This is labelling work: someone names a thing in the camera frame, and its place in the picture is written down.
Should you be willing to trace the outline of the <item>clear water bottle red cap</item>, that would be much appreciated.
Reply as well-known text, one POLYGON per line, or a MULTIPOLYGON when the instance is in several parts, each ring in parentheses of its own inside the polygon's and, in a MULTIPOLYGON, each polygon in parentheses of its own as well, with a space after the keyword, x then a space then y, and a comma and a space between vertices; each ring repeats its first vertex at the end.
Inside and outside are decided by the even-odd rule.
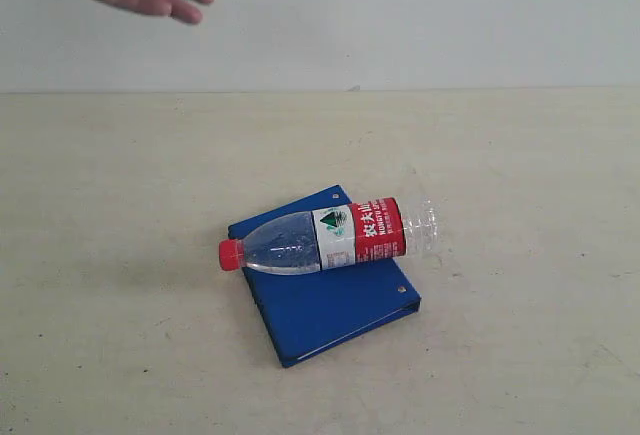
POLYGON ((281 215, 219 244, 224 271, 298 276, 433 251, 436 212, 428 200, 394 197, 281 215))

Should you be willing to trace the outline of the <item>blue ring binder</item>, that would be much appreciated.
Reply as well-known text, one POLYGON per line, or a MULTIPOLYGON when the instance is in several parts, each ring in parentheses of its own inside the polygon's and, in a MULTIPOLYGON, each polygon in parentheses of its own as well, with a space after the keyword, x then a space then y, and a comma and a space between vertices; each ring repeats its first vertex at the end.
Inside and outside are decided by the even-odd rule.
MULTIPOLYGON (((341 186, 334 185, 230 225, 227 239, 245 236, 281 215, 348 203, 354 202, 341 186)), ((293 366, 417 312, 420 294, 397 258, 298 276, 240 269, 281 365, 293 366)))

